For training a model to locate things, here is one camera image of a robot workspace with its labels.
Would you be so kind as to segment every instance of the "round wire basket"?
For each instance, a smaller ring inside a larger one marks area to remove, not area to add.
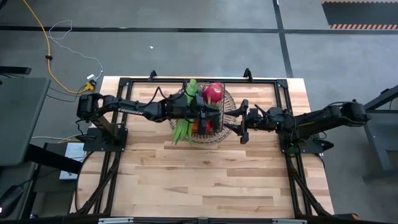
[[[236,117],[234,116],[228,116],[223,114],[224,111],[231,111],[231,110],[236,110],[236,104],[234,99],[232,98],[231,94],[225,89],[225,85],[223,84],[224,88],[224,97],[223,100],[221,100],[221,103],[219,103],[220,107],[220,113],[221,113],[221,119],[220,119],[220,129],[213,131],[213,132],[208,132],[206,134],[197,134],[197,133],[192,133],[192,143],[197,143],[197,144],[214,144],[221,142],[225,138],[231,134],[231,130],[229,128],[226,128],[223,126],[224,123],[227,124],[235,124],[236,122]],[[204,89],[208,86],[210,86],[210,82],[198,82],[197,83],[197,88],[198,89]],[[175,128],[177,124],[177,120],[170,120],[170,127],[172,130]]]

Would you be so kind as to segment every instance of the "black metal frame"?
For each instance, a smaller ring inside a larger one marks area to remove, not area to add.
[[[376,97],[375,99],[371,100],[369,103],[366,103],[364,105],[364,108],[370,116],[372,114],[398,114],[397,110],[377,110],[380,106],[385,105],[386,103],[390,103],[392,100],[398,98],[398,85],[391,88],[391,89],[386,89],[381,92],[381,94]],[[385,178],[391,178],[391,177],[398,177],[398,169],[393,168],[389,156],[387,154],[388,151],[393,151],[393,149],[389,148],[380,148],[377,147],[375,144],[374,138],[374,133],[371,132],[369,125],[365,124],[364,129],[366,132],[366,136],[368,138],[368,141],[373,148],[373,150],[376,152],[377,157],[379,158],[380,165],[382,167],[381,171],[378,172],[372,172],[368,175],[364,175],[363,179],[365,181],[370,181],[370,180],[375,180],[375,179],[385,179]]]
[[[152,71],[149,77],[120,78],[118,92],[117,92],[116,96],[122,97],[123,88],[125,86],[127,86],[126,99],[129,100],[131,97],[132,88],[133,88],[134,83],[182,83],[186,79],[188,79],[188,78],[158,77],[155,71]],[[277,106],[282,107],[282,98],[280,95],[280,89],[283,89],[284,97],[285,97],[285,101],[286,101],[286,109],[291,114],[293,112],[292,105],[290,102],[289,87],[288,87],[286,79],[253,78],[250,70],[247,68],[245,70],[244,76],[242,78],[211,78],[211,77],[206,78],[206,77],[203,77],[203,78],[197,78],[197,80],[200,80],[202,82],[223,82],[226,84],[228,84],[228,83],[270,84],[270,85],[273,85],[273,87],[274,87]],[[116,123],[117,120],[118,120],[118,112],[115,111],[113,113],[111,122]],[[127,114],[123,113],[122,122],[121,122],[122,128],[126,128],[126,121],[127,121]],[[280,139],[280,146],[281,146],[282,153],[287,152],[288,144],[285,143],[282,136],[280,136],[279,139]],[[102,185],[105,184],[104,180],[106,180],[106,178],[109,178],[109,177],[107,177],[107,175],[108,175],[108,166],[109,166],[110,156],[111,156],[111,152],[105,152],[103,166],[102,166],[101,175],[100,175],[100,179],[99,179],[99,182]],[[110,182],[110,187],[109,187],[109,192],[108,192],[108,199],[106,201],[106,206],[105,206],[105,209],[103,212],[107,215],[111,214],[113,198],[114,198],[114,191],[115,191],[115,186],[116,186],[116,179],[117,179],[117,175],[118,175],[117,170],[119,167],[120,158],[121,158],[121,152],[116,152],[115,160],[113,163],[113,165],[115,165],[116,171],[114,172],[113,176],[111,177],[111,182]],[[292,158],[287,153],[285,153],[285,159],[286,159],[287,164],[289,164],[290,160]],[[296,161],[297,161],[298,174],[301,178],[302,183],[304,185],[306,185],[305,174],[304,174],[304,169],[303,169],[303,162],[302,162],[302,157],[301,157],[300,153],[296,157]],[[297,191],[296,191],[296,187],[295,187],[294,172],[291,169],[288,169],[288,178],[289,178],[289,184],[290,184],[290,193],[292,196],[292,204],[293,204],[293,208],[294,208],[294,215],[295,215],[295,217],[298,217],[298,216],[302,215],[302,212],[300,211],[300,207],[299,207],[299,200],[297,197]],[[100,192],[98,198],[96,199],[95,206],[94,206],[94,213],[100,213],[102,194],[103,193]],[[306,197],[306,195],[304,195],[304,193],[303,193],[303,197],[304,197],[304,202],[305,202],[304,203],[305,214],[311,215],[312,210],[311,210],[310,202],[309,202],[308,198]],[[169,218],[162,218],[162,220],[163,221],[169,220]],[[269,221],[271,219],[259,219],[259,220]]]

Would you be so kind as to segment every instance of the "butcher block tabletop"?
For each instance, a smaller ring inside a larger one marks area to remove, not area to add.
[[[114,95],[120,77],[104,77],[102,95]],[[310,112],[301,78],[287,79],[294,115]],[[148,102],[160,86],[165,95],[178,92],[178,83],[135,83],[131,100]],[[237,106],[264,110],[276,106],[270,84],[226,84]],[[159,94],[155,101],[161,100]],[[112,113],[105,115],[109,120]],[[276,133],[249,130],[249,142],[239,143],[231,133],[218,144],[190,146],[172,144],[168,121],[154,123],[129,115],[126,150],[122,153],[113,200],[112,216],[293,218],[285,157]],[[100,179],[103,152],[94,152],[82,168],[78,181],[78,206],[93,193]],[[308,188],[330,213],[333,207],[323,164],[319,157],[303,155]],[[104,191],[102,209],[108,188]],[[297,191],[304,211],[301,191]]]

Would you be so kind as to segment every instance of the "gray floor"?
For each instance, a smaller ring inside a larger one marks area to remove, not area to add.
[[[45,26],[72,19],[74,26],[276,28],[272,0],[86,0],[29,1]],[[279,0],[286,29],[327,29],[320,0]],[[0,24],[36,26],[21,1],[9,1]],[[304,78],[311,108],[332,101],[367,102],[397,85],[396,35],[287,35],[294,77]],[[238,77],[246,67],[257,77],[286,77],[277,34],[70,33],[62,44],[97,57],[104,75],[217,75]],[[43,33],[0,31],[0,65],[32,67],[32,77],[47,77]],[[100,68],[52,43],[53,73],[72,90]],[[59,89],[56,83],[52,86]],[[50,90],[50,94],[60,98]],[[398,108],[398,102],[392,104]],[[46,99],[35,136],[77,134],[76,103]],[[331,130],[335,148],[325,153],[326,175],[336,213],[397,222],[398,181],[365,184],[376,169],[363,128]],[[43,144],[44,140],[33,143]],[[67,212],[66,193],[40,196],[41,215]]]

